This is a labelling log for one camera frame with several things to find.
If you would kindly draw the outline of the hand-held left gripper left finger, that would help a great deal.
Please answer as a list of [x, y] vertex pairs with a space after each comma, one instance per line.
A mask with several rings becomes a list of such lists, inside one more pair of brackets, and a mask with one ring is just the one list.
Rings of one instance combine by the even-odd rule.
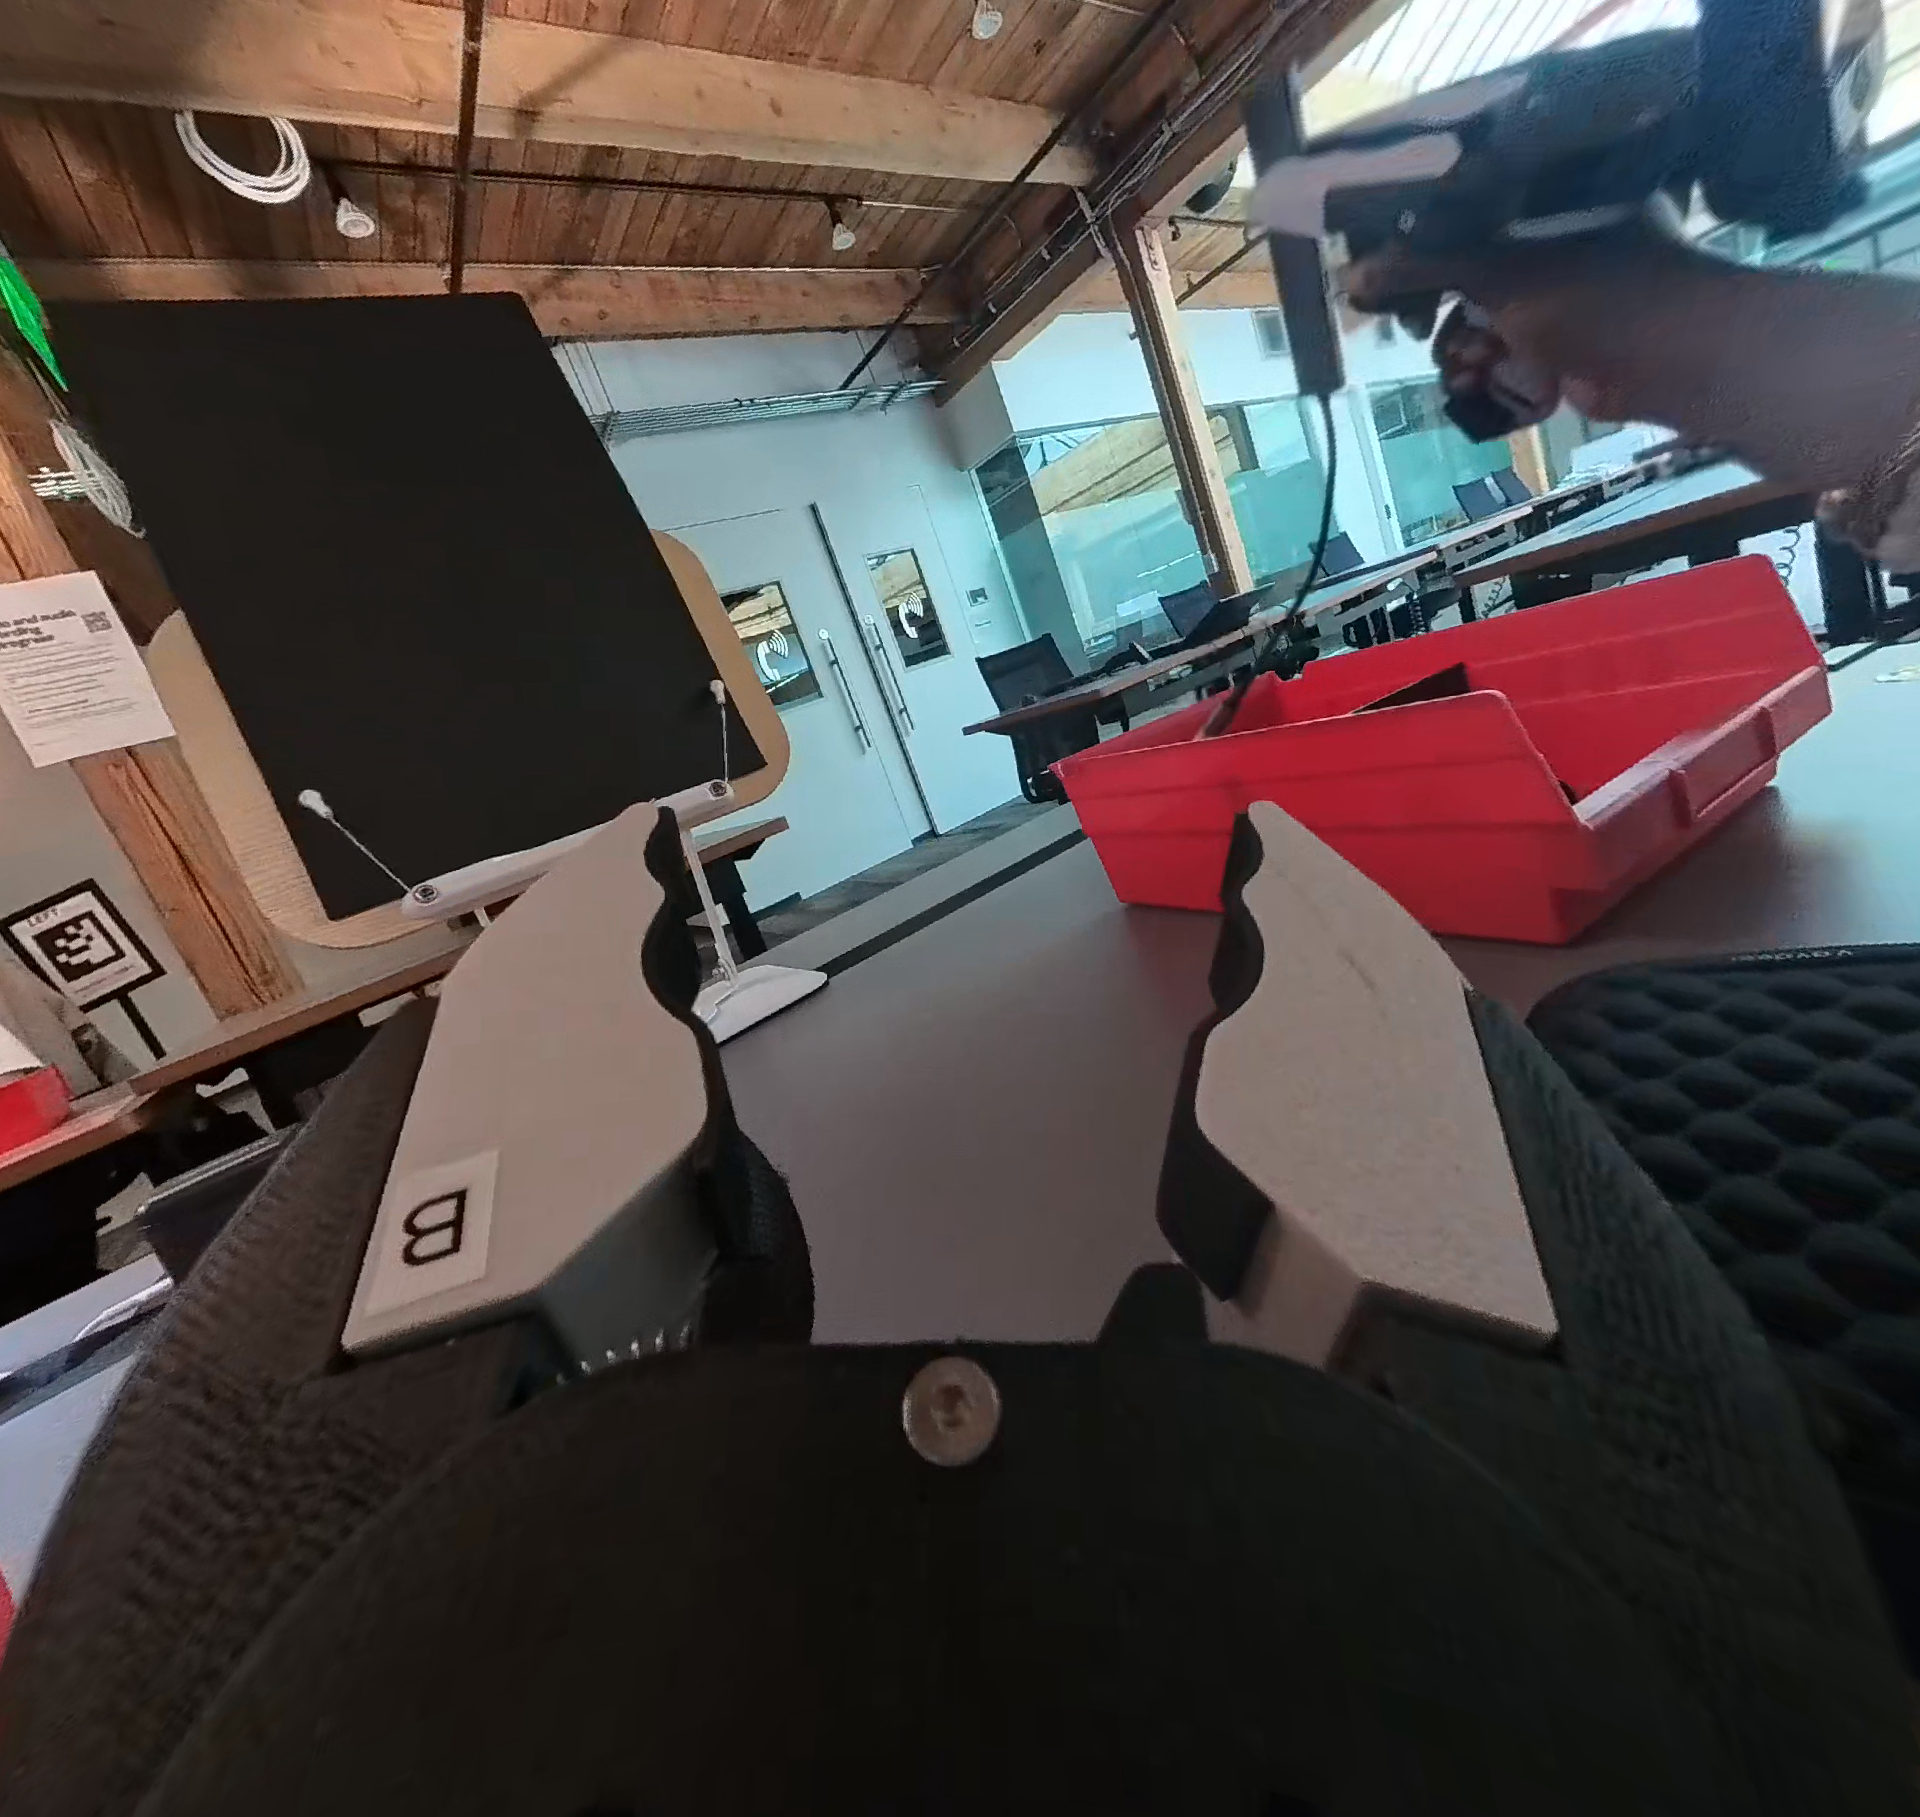
[[345, 1314], [350, 1359], [529, 1322], [595, 1370], [690, 1332], [726, 1240], [732, 1096], [677, 878], [677, 816], [632, 803], [452, 965]]

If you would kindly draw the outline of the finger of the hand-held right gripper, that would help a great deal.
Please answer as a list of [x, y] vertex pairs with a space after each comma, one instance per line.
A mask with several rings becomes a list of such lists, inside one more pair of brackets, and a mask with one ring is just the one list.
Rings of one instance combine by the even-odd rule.
[[1246, 138], [1255, 182], [1246, 217], [1257, 233], [1320, 242], [1425, 194], [1461, 160], [1459, 130], [1358, 130], [1307, 143]]
[[1439, 88], [1367, 108], [1358, 121], [1311, 138], [1300, 147], [1386, 147], [1403, 142], [1422, 142], [1439, 131], [1461, 131], [1478, 117], [1525, 96], [1528, 66], [1501, 66], [1478, 77], [1453, 77]]

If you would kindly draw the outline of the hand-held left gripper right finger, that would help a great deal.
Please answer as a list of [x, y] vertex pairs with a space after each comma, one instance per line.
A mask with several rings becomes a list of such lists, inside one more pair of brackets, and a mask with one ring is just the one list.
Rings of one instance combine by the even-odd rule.
[[1557, 1303], [1461, 971], [1269, 801], [1234, 816], [1158, 1225], [1218, 1343], [1375, 1376], [1422, 1327], [1549, 1354]]

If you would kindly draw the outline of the grey usb hub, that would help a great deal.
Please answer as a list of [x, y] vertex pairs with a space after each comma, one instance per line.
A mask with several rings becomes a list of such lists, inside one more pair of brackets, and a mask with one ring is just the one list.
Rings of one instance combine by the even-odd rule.
[[1324, 181], [1307, 160], [1293, 69], [1273, 69], [1242, 100], [1255, 169], [1246, 226], [1263, 233], [1281, 295], [1299, 389], [1329, 403], [1346, 388], [1342, 327], [1324, 272]]

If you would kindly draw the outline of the person's right hand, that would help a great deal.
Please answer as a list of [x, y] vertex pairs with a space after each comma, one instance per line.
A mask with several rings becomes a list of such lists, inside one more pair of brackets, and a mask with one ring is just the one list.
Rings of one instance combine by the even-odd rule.
[[1360, 311], [1425, 333], [1461, 295], [1575, 411], [1658, 420], [1837, 500], [1865, 552], [1917, 544], [1917, 280], [1736, 267], [1655, 226], [1346, 268]]

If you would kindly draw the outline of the white tabletop stand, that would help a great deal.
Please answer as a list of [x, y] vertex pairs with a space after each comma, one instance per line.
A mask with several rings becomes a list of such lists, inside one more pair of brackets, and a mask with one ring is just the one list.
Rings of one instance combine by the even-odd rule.
[[733, 803], [732, 786], [732, 689], [712, 674], [719, 775], [669, 798], [649, 798], [595, 833], [482, 861], [422, 883], [401, 883], [401, 910], [482, 910], [492, 891], [525, 887], [529, 928], [487, 928], [449, 975], [452, 1009], [482, 995], [492, 1010], [507, 995], [577, 993], [595, 1010], [619, 1018], [686, 1010], [716, 1043], [817, 995], [822, 970], [739, 965], [724, 928], [716, 936], [719, 983], [677, 983], [681, 896], [690, 891], [716, 918], [690, 824]]

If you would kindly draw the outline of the row of wooden top desks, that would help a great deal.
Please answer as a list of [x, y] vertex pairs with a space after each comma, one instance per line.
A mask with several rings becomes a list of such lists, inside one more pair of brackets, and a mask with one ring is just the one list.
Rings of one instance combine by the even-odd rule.
[[1420, 552], [1333, 575], [1307, 592], [1290, 588], [1214, 637], [1002, 699], [993, 715], [967, 725], [967, 739], [1012, 742], [1016, 769], [1028, 779], [1044, 769], [1046, 742], [1062, 739], [1071, 723], [1131, 725], [1158, 708], [1205, 695], [1268, 648], [1307, 651], [1316, 646], [1336, 651], [1346, 633], [1367, 648], [1415, 637], [1439, 613], [1471, 624], [1501, 613], [1498, 587], [1508, 587], [1508, 608], [1521, 608], [1521, 588], [1544, 601], [1544, 577], [1617, 577], [1671, 558], [1725, 564], [1740, 544], [1801, 523], [1811, 523], [1811, 492], [1801, 489], [1751, 482], [1730, 461], [1681, 475], [1655, 475], [1655, 465], [1641, 461], [1614, 482], [1569, 486], [1508, 517], [1445, 530]]

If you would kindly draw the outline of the white double door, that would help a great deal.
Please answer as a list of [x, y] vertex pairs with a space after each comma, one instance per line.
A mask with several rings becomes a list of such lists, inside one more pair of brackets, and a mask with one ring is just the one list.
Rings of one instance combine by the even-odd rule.
[[787, 827], [745, 861], [749, 906], [813, 898], [931, 842], [942, 824], [822, 506], [683, 523], [677, 535], [706, 565], [788, 747], [782, 786], [756, 807]]

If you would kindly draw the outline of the black honeycomb cushion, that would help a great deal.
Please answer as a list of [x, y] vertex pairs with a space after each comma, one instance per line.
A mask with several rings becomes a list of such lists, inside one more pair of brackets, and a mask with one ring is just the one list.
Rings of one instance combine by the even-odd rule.
[[1841, 1481], [1917, 1509], [1917, 945], [1601, 970], [1528, 1033], [1744, 1302]]

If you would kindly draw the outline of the printed marker sign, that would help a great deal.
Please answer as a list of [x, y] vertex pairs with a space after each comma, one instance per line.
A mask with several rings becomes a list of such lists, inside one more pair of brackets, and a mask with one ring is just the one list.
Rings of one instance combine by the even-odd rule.
[[169, 975], [142, 928], [96, 878], [5, 915], [5, 943], [48, 990], [78, 1010], [116, 1009], [149, 1057], [164, 1053], [138, 993]]

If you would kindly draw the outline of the small red plastic bin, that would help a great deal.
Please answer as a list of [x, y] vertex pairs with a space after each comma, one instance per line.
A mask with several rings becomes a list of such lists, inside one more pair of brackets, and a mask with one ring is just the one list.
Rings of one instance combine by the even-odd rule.
[[5, 1167], [48, 1141], [75, 1117], [75, 1095], [59, 1065], [5, 1073]]

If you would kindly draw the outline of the black office chair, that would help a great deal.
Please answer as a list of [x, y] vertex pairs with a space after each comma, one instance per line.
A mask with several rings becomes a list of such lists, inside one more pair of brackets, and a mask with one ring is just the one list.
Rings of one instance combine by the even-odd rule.
[[[1066, 656], [1058, 651], [1058, 639], [1051, 633], [1019, 639], [1006, 651], [976, 656], [972, 667], [980, 672], [998, 715], [1019, 711], [1071, 682]], [[1038, 719], [1034, 725], [1016, 725], [1006, 739], [1012, 747], [1019, 792], [1034, 803], [1058, 803], [1066, 792], [1057, 779], [1057, 764], [1066, 754], [1096, 747], [1100, 723], [1085, 708], [1075, 708]]]

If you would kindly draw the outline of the paper notice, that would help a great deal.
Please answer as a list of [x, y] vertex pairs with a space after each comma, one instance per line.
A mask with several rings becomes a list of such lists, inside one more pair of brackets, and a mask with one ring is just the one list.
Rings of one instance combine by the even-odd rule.
[[35, 769], [175, 739], [95, 569], [5, 583], [5, 719]]

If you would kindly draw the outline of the black board wooden frame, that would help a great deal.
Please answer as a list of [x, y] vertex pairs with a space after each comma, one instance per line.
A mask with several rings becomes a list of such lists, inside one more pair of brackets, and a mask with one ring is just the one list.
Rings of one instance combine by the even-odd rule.
[[66, 405], [175, 601], [151, 672], [275, 927], [398, 943], [449, 878], [788, 747], [516, 291], [56, 295]]

